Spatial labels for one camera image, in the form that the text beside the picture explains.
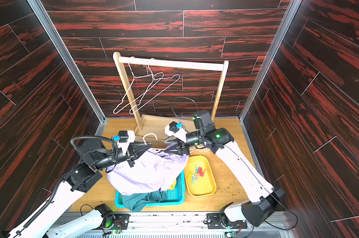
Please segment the lilac shorts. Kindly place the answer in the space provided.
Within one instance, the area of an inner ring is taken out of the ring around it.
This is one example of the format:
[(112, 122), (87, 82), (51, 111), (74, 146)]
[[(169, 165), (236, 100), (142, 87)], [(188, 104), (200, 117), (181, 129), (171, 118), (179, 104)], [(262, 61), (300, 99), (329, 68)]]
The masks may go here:
[(122, 195), (165, 191), (181, 174), (188, 158), (188, 155), (157, 153), (149, 149), (135, 160), (133, 167), (122, 162), (111, 168), (107, 178)]

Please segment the green shorts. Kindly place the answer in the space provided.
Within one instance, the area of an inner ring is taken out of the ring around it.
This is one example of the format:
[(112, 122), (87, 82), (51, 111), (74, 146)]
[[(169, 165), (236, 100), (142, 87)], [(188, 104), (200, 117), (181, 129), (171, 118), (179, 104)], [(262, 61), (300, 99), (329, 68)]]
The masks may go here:
[(132, 212), (140, 212), (149, 203), (160, 203), (166, 200), (166, 192), (154, 191), (149, 193), (135, 193), (123, 195), (122, 201), (125, 208)]

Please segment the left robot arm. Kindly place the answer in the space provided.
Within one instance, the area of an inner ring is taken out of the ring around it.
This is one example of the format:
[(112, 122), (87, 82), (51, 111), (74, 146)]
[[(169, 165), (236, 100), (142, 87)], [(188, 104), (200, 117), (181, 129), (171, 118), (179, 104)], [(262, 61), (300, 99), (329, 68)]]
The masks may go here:
[(133, 167), (134, 161), (152, 148), (152, 144), (119, 136), (110, 139), (87, 135), (74, 137), (70, 143), (81, 162), (58, 180), (44, 204), (11, 231), (3, 231), (2, 238), (75, 238), (92, 229), (113, 228), (113, 212), (104, 204), (62, 226), (53, 225), (102, 178), (103, 169), (123, 162)]

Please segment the yellow clothespin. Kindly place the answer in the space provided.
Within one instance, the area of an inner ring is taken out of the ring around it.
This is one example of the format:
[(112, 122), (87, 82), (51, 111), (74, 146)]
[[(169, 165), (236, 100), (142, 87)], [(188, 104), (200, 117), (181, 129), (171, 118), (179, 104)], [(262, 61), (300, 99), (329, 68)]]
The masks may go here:
[(189, 172), (189, 174), (187, 176), (187, 180), (192, 181), (192, 178), (193, 178), (193, 172)]

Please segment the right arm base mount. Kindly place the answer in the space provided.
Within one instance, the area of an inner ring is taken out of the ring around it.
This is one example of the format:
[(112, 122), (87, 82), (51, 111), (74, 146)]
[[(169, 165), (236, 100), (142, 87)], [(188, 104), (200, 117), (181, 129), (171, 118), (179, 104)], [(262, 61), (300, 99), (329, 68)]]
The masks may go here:
[(247, 229), (247, 223), (243, 220), (232, 222), (220, 213), (207, 213), (203, 223), (208, 229)]

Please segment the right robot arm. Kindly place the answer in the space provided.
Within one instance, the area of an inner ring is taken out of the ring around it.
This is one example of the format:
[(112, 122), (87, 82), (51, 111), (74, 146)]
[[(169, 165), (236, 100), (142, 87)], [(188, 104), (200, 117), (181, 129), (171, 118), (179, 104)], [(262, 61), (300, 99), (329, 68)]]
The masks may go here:
[(227, 227), (237, 221), (246, 220), (252, 226), (259, 227), (279, 206), (285, 197), (282, 188), (274, 188), (248, 161), (240, 150), (233, 136), (225, 129), (217, 129), (211, 115), (200, 110), (192, 115), (196, 130), (187, 132), (181, 123), (171, 122), (165, 127), (168, 136), (176, 138), (173, 146), (165, 153), (189, 155), (190, 148), (209, 148), (220, 158), (244, 188), (248, 200), (241, 203), (230, 203), (220, 210), (221, 223)]

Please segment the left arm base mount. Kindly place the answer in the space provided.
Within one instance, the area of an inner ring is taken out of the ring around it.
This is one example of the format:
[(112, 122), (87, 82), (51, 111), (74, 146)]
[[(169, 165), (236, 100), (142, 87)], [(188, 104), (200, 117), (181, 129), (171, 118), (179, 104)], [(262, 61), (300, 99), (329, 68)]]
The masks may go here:
[(128, 228), (130, 214), (128, 213), (113, 213), (102, 215), (100, 226), (95, 230), (126, 230)]

